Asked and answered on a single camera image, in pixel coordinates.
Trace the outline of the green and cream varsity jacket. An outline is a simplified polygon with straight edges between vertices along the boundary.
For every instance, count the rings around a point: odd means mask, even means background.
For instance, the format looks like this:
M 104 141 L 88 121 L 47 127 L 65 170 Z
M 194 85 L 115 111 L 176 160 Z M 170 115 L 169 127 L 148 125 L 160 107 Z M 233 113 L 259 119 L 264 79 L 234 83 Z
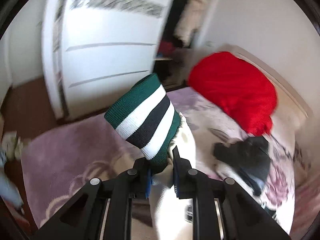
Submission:
M 195 139 L 157 75 L 138 81 L 107 110 L 105 119 L 124 140 L 139 148 L 150 164 L 149 203 L 157 238 L 192 239 L 192 224 L 187 221 L 191 201 L 178 199 L 174 190 L 173 149 L 195 167 Z

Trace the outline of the floral plush bed blanket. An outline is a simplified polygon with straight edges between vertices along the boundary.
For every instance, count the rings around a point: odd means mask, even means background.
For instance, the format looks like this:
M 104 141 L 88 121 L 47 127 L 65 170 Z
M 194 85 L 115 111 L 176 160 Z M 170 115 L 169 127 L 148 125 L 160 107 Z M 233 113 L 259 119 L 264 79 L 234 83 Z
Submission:
M 239 180 L 230 167 L 215 159 L 213 150 L 218 142 L 245 140 L 248 133 L 218 104 L 190 87 L 169 92 L 168 97 L 189 127 L 181 140 L 194 137 L 187 155 L 193 167 L 214 179 L 229 176 Z M 272 129 L 265 135 L 271 166 L 257 200 L 271 211 L 285 232 L 290 232 L 295 210 L 294 104 L 282 91 L 277 91 L 277 99 L 271 115 Z M 114 178 L 141 156 L 141 151 L 122 139 L 103 115 L 52 129 L 34 139 L 23 151 L 22 168 L 28 204 L 37 226 L 43 226 L 87 181 Z M 188 204 L 175 196 L 172 186 L 153 186 L 150 199 L 133 216 L 134 235 L 191 239 L 191 224 L 185 219 Z

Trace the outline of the black garment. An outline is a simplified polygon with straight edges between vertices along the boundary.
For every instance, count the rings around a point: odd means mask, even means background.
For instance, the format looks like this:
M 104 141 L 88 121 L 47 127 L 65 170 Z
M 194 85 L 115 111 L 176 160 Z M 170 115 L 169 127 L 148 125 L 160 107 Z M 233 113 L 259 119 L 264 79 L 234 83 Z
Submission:
M 213 148 L 216 173 L 236 180 L 250 195 L 259 197 L 267 181 L 271 158 L 264 137 L 249 137 L 234 143 L 216 143 Z

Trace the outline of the open wardrobe with clothes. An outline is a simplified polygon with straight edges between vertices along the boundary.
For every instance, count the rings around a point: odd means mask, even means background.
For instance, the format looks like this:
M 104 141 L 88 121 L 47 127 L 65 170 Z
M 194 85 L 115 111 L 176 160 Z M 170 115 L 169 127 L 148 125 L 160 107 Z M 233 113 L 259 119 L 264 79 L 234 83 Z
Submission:
M 192 49 L 211 0 L 173 0 L 153 66 L 165 90 L 185 87 Z

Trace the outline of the red knitted garment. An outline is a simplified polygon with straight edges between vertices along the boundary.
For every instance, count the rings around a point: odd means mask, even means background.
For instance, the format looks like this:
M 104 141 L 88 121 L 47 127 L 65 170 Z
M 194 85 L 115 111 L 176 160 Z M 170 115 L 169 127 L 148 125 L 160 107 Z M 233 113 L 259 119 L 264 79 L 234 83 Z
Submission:
M 188 86 L 217 105 L 246 133 L 270 133 L 277 93 L 255 66 L 228 51 L 213 53 L 190 71 Z

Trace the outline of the cream bed headboard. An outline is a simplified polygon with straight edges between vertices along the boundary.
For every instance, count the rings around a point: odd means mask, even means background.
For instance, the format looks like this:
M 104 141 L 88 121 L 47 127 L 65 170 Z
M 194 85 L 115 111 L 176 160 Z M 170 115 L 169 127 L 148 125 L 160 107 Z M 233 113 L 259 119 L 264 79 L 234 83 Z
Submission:
M 297 105 L 297 107 L 304 113 L 306 118 L 313 116 L 312 109 L 300 96 L 300 94 L 276 70 L 261 61 L 261 59 L 257 58 L 240 46 L 231 44 L 223 44 L 219 46 L 216 52 L 218 51 L 228 51 L 234 56 L 256 66 L 269 80 L 278 85 L 288 95 L 288 97 L 291 98 L 291 100 Z

